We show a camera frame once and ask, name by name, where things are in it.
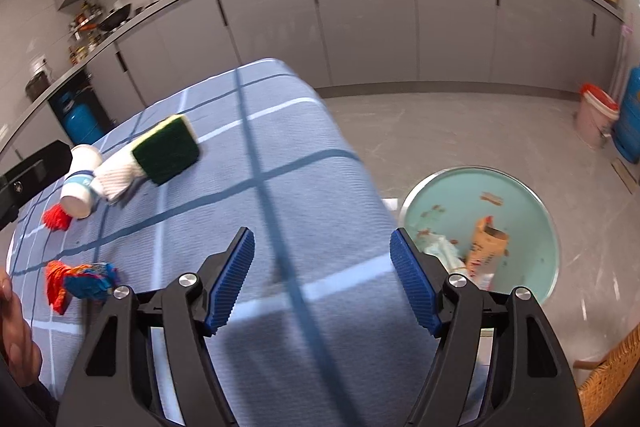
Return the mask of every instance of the wicker basket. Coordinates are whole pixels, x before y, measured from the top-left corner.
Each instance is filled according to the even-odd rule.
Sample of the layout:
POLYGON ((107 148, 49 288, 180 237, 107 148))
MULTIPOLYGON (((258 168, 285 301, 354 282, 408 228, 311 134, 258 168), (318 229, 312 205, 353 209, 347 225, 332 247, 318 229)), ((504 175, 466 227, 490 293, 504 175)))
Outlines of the wicker basket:
POLYGON ((640 359, 640 325, 620 342, 578 389, 584 425, 590 427, 605 412, 640 359))

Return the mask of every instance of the trash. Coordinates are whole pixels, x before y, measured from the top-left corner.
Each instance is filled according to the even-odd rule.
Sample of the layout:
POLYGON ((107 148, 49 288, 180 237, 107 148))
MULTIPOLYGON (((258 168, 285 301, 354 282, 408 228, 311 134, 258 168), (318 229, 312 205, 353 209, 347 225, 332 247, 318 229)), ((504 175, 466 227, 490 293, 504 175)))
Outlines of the trash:
POLYGON ((422 250, 428 255, 436 256, 449 273, 466 275, 465 262, 460 259, 460 253, 451 241, 444 235, 431 234, 429 242, 422 250))
POLYGON ((506 251, 509 235, 494 229, 493 216, 486 216, 476 222, 471 239, 471 250, 466 257, 469 279, 481 290, 488 290, 498 267, 500 257, 506 251))

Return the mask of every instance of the kitchen cabinet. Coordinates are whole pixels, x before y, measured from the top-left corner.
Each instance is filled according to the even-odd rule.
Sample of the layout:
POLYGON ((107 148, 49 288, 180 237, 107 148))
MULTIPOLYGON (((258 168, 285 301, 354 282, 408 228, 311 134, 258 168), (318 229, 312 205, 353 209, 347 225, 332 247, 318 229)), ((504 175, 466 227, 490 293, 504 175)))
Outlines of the kitchen cabinet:
POLYGON ((180 0, 117 45, 146 105, 238 66, 218 0, 180 0))
POLYGON ((2 267, 6 263, 7 254, 9 253, 9 245, 14 237, 15 222, 9 223, 4 229, 0 230, 0 263, 2 267))
POLYGON ((6 147, 2 150, 2 156, 0 156, 0 176, 6 174, 8 170, 11 170, 20 163, 20 158, 15 153, 13 146, 6 147))
POLYGON ((116 44, 145 105, 152 105, 182 89, 178 87, 178 71, 169 60, 153 18, 125 33, 116 44))
POLYGON ((158 32, 178 73, 178 89, 239 66, 218 0, 180 0, 162 11, 158 32))
POLYGON ((31 119, 18 130, 12 145, 22 158, 27 158, 55 140, 73 147, 49 104, 43 103, 35 109, 31 119))
POLYGON ((315 0, 221 0, 243 64, 279 58, 312 87, 329 86, 315 0))
POLYGON ((418 79, 489 82, 497 0, 417 0, 418 79))
POLYGON ((335 86, 417 80, 415 0, 318 0, 335 86))
POLYGON ((593 6, 592 9, 591 45, 587 48, 591 68, 585 82, 608 90, 616 68, 622 22, 603 8, 593 6))
POLYGON ((583 0, 499 0, 491 81, 578 90, 592 18, 583 0))
POLYGON ((116 44, 109 44, 87 63, 85 69, 91 75, 95 96, 108 117, 121 124, 142 111, 145 103, 118 53, 116 44))

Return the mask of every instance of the blue gripper pad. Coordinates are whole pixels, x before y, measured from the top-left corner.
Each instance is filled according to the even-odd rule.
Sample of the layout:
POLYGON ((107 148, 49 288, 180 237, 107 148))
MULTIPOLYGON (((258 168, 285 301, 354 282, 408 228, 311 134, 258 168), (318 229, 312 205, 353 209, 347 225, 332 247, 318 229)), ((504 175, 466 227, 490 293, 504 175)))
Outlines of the blue gripper pad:
POLYGON ((209 315, 205 324, 212 334, 226 324, 236 304, 240 288, 254 260, 255 239, 251 230, 246 230, 227 259, 209 296, 209 315))
POLYGON ((389 253, 418 324, 436 336, 442 327, 438 317, 437 294, 398 230, 391 234, 389 253))

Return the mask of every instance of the green scouring sponge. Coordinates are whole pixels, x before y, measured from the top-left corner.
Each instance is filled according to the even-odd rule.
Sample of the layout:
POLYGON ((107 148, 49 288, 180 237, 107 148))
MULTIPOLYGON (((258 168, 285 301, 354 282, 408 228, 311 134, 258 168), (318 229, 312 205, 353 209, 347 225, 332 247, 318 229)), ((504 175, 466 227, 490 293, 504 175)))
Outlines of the green scouring sponge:
POLYGON ((156 185, 166 183, 200 157, 200 147, 189 120, 174 114, 137 138, 131 153, 156 185))

